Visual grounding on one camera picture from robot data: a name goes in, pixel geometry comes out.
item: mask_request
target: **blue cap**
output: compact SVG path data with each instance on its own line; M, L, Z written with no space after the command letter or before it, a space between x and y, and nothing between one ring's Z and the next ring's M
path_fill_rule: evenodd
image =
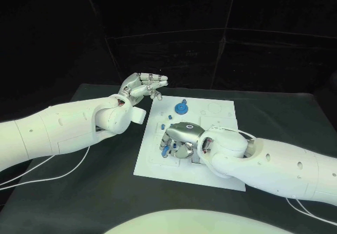
M186 105L186 99L183 99L183 102L176 104L176 107L175 107L175 111L178 112L178 114L183 115L188 113L189 111L189 106Z
M165 157L168 155L168 150L170 149L169 146L165 147L163 151L162 151L162 156Z

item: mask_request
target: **white board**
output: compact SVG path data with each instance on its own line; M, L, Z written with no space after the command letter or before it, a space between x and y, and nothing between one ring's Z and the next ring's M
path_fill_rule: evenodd
M183 99L188 101L189 111L179 115L175 107ZM170 124L179 122L192 122L205 130L211 125L238 129L234 101L172 96L163 96L162 101L153 100L134 175L247 191L245 183L240 179L221 178L211 172L206 165L199 162L198 155L191 159L162 157L160 142L166 129Z

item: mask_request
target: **dark green table surface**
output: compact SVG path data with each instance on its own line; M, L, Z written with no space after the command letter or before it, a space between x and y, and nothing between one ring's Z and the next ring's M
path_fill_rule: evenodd
M73 100L103 98L119 86L81 85ZM160 89L163 95L234 100L240 129L337 156L337 133L310 94ZM152 99L137 105L150 112ZM247 186L247 192L134 176L145 124L91 147L80 168L62 179L19 186L0 213L0 233L101 234L120 223L169 209L202 209L260 220L297 234L336 233L337 227L299 213L283 197ZM65 174L86 149L57 156L24 181ZM31 167L45 158L34 160ZM304 201L337 221L337 207Z

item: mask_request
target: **screw hole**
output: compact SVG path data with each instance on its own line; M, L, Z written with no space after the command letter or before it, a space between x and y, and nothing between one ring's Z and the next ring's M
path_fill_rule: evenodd
M304 165L302 162L297 163L299 169L302 170L304 168Z

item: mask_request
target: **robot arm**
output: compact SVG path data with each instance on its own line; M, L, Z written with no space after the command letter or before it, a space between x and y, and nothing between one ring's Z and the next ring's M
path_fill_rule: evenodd
M37 157L67 154L143 124L146 110L134 107L145 95L162 99L168 77L134 73L119 94L51 106L32 116L0 123L0 171Z
M169 149L168 154L189 158L198 153L218 176L234 176L279 196L337 205L336 158L279 141L247 140L238 130L221 126L205 131L198 125L182 122L168 129L162 146L166 147L172 139L183 147ZM188 142L192 151L186 150Z

